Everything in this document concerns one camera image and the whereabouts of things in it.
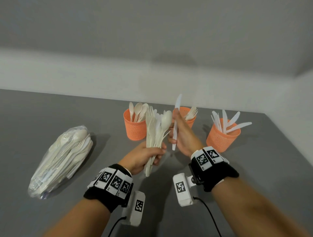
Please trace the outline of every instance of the black wristband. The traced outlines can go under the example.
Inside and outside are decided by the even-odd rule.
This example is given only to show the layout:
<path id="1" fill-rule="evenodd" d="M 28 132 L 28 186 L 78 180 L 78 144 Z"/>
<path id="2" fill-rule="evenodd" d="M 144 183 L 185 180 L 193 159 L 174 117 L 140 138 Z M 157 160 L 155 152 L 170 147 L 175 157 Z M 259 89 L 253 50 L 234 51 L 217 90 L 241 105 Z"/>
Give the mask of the black wristband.
<path id="1" fill-rule="evenodd" d="M 123 174 L 131 177 L 131 174 L 124 167 L 122 167 L 119 164 L 111 165 L 111 166 L 109 166 L 109 168 L 115 169 L 116 171 L 119 170 Z M 92 199 L 99 200 L 103 205 L 105 205 L 108 208 L 110 213 L 112 213 L 118 205 L 122 205 L 122 204 L 125 203 L 125 199 L 120 198 L 120 197 L 118 197 L 116 195 L 113 195 L 112 193 L 108 192 L 106 190 L 106 188 L 101 189 L 101 188 L 98 188 L 98 187 L 94 186 L 97 183 L 97 181 L 102 177 L 104 172 L 105 172 L 105 170 L 100 172 L 100 175 L 98 174 L 96 176 L 96 179 L 93 180 L 92 186 L 89 187 L 87 189 L 87 191 L 85 192 L 84 198 L 89 199 L 89 200 L 92 200 Z M 107 185 L 110 184 L 110 182 L 112 181 L 113 177 L 114 177 L 114 175 L 110 176 L 110 178 L 109 178 L 110 180 L 108 180 Z"/>
<path id="2" fill-rule="evenodd" d="M 203 184 L 205 192 L 211 192 L 213 187 L 226 177 L 239 177 L 239 173 L 213 147 L 196 151 L 189 167 L 196 183 Z"/>

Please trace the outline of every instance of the table surface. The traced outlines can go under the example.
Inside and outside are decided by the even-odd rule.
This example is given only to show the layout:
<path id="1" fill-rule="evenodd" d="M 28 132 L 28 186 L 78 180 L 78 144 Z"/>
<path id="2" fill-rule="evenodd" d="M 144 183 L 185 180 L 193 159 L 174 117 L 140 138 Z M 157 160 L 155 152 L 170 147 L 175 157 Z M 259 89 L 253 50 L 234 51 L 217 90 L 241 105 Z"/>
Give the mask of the table surface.
<path id="1" fill-rule="evenodd" d="M 140 141 L 126 136 L 123 112 L 127 101 L 55 94 L 0 90 L 1 165 L 0 232 L 3 237 L 41 236 L 83 196 L 87 185 L 104 167 L 117 163 Z M 151 104 L 158 111 L 173 105 Z M 212 126 L 212 109 L 199 108 L 192 127 L 205 142 Z M 235 111 L 227 111 L 229 117 Z M 238 120 L 252 122 L 223 156 L 240 176 L 268 197 L 284 213 L 313 234 L 313 168 L 262 113 L 242 112 Z M 85 125 L 94 147 L 71 180 L 46 200 L 30 198 L 30 179 L 49 146 L 64 131 Z M 201 203 L 180 207 L 172 177 L 190 175 L 189 160 L 177 151 L 168 152 L 150 177 L 134 177 L 134 189 L 145 193 L 146 203 L 139 227 L 118 224 L 112 236 L 218 236 Z M 196 187 L 205 200 L 223 237 L 234 236 L 210 193 Z M 118 207 L 105 229 L 107 236 L 121 217 Z"/>

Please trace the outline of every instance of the black cable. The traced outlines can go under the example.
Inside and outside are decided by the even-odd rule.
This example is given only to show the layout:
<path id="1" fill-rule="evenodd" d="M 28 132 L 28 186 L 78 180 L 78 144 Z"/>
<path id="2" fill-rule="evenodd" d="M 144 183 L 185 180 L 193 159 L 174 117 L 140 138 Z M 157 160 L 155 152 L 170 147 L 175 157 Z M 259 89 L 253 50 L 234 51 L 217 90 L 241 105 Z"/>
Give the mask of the black cable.
<path id="1" fill-rule="evenodd" d="M 217 225 L 216 225 L 216 222 L 215 222 L 215 220 L 214 220 L 214 217 L 213 217 L 213 215 L 212 215 L 210 209 L 208 208 L 208 206 L 205 204 L 205 202 L 202 201 L 200 198 L 197 198 L 197 197 L 193 197 L 193 199 L 199 200 L 200 202 L 202 202 L 202 203 L 205 205 L 205 207 L 207 208 L 207 210 L 209 211 L 209 213 L 210 213 L 210 215 L 211 215 L 211 217 L 212 217 L 212 220 L 213 220 L 213 222 L 214 222 L 214 225 L 215 225 L 215 227 L 216 227 L 216 229 L 217 229 L 217 232 L 218 232 L 219 236 L 222 237 L 222 236 L 221 236 L 221 233 L 220 233 L 219 230 L 218 230 L 218 227 L 217 227 Z"/>
<path id="2" fill-rule="evenodd" d="M 110 237 L 110 235 L 112 234 L 112 231 L 113 231 L 114 227 L 116 226 L 116 224 L 117 224 L 120 220 L 126 220 L 126 216 L 123 216 L 123 217 L 119 218 L 119 219 L 115 222 L 115 224 L 114 224 L 114 226 L 112 227 L 112 229 L 111 229 L 111 231 L 110 231 L 108 237 Z"/>

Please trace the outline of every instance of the orange plastic holder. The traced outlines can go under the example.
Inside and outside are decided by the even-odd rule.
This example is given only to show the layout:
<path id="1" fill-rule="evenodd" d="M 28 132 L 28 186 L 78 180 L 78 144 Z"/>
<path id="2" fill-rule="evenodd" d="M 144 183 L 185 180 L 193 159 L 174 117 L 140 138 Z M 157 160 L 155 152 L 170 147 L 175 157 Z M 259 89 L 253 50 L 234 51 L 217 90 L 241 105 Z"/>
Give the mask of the orange plastic holder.
<path id="1" fill-rule="evenodd" d="M 185 117 L 189 111 L 190 111 L 190 108 L 187 108 L 187 107 L 180 107 L 180 109 L 179 109 L 180 115 L 181 115 L 182 117 Z M 188 126 L 189 126 L 190 128 L 193 126 L 193 123 L 194 123 L 196 117 L 194 117 L 194 118 L 191 119 L 191 120 L 186 121 L 186 123 L 188 124 Z"/>
<path id="2" fill-rule="evenodd" d="M 221 127 L 223 129 L 223 119 L 220 119 Z M 232 124 L 227 127 L 227 130 L 236 126 L 237 124 Z M 212 146 L 217 152 L 224 152 L 233 143 L 233 141 L 240 135 L 241 130 L 237 129 L 228 134 L 224 134 L 217 129 L 215 124 L 213 124 L 211 131 L 207 137 L 206 143 L 208 146 Z"/>
<path id="3" fill-rule="evenodd" d="M 139 141 L 144 139 L 147 135 L 147 125 L 146 120 L 140 123 L 134 123 L 130 121 L 131 114 L 129 113 L 129 109 L 124 112 L 124 121 L 126 127 L 127 137 L 132 141 Z"/>

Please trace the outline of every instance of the plastic bag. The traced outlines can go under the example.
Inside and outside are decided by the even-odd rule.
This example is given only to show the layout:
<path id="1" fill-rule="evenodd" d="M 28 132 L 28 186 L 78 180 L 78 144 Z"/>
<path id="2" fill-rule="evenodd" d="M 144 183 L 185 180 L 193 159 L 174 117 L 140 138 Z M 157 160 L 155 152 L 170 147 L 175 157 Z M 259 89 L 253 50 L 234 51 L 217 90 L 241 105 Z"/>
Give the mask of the plastic bag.
<path id="1" fill-rule="evenodd" d="M 88 155 L 93 142 L 85 126 L 67 130 L 50 146 L 30 180 L 28 194 L 47 198 L 65 177 L 70 179 Z"/>

